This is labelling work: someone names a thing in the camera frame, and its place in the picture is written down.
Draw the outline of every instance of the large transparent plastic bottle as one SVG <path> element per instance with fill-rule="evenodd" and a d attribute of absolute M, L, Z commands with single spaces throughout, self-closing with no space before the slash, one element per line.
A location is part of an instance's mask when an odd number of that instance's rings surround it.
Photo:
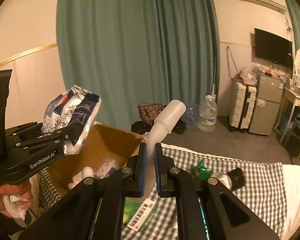
<path fill-rule="evenodd" d="M 202 132 L 211 132 L 216 127 L 218 109 L 213 96 L 206 96 L 199 107 L 198 129 Z"/>

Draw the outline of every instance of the checkered bedsheet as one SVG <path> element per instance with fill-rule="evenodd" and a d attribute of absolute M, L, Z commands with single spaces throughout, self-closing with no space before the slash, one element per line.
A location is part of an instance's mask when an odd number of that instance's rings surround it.
<path fill-rule="evenodd" d="M 281 238 L 287 214 L 287 202 L 283 183 L 281 163 L 253 163 L 226 158 L 189 153 L 181 150 L 162 148 L 163 154 L 172 157 L 175 165 L 186 171 L 204 159 L 204 164 L 212 171 L 228 172 L 236 167 L 245 175 L 245 187 L 234 194 L 246 204 Z M 40 172 L 40 205 L 49 209 L 61 197 L 52 185 L 47 170 Z M 175 198 L 160 199 L 154 185 L 150 197 L 158 204 L 148 227 L 143 232 L 135 232 L 123 226 L 123 240 L 178 239 L 178 230 L 173 228 L 176 219 Z"/>

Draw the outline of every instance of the refrigerator door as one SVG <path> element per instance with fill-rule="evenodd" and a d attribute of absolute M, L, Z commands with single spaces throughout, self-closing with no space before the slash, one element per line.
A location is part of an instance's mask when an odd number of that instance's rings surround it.
<path fill-rule="evenodd" d="M 265 105 L 262 106 L 258 104 L 258 100 L 260 99 L 257 98 L 256 100 L 249 132 L 269 135 L 277 117 L 280 104 L 264 100 Z"/>
<path fill-rule="evenodd" d="M 280 85 L 279 79 L 259 75 L 257 91 L 258 98 L 280 103 L 283 92 L 283 85 Z"/>

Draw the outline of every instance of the gray floor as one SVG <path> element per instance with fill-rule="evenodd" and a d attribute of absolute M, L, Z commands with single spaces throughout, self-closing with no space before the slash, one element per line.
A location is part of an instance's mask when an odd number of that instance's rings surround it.
<path fill-rule="evenodd" d="M 291 164 L 291 159 L 294 160 L 300 151 L 300 142 L 297 138 L 291 137 L 283 146 L 279 139 L 280 135 L 274 132 L 269 136 L 230 132 L 228 118 L 219 116 L 216 129 L 212 132 L 204 133 L 189 129 L 182 135 L 171 133 L 163 143 L 252 162 Z"/>

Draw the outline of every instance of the wall-mounted television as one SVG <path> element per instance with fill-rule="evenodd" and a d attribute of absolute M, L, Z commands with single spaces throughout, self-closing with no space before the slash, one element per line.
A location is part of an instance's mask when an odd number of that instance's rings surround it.
<path fill-rule="evenodd" d="M 293 68 L 291 41 L 260 29 L 255 28 L 254 31 L 256 36 L 256 57 Z"/>

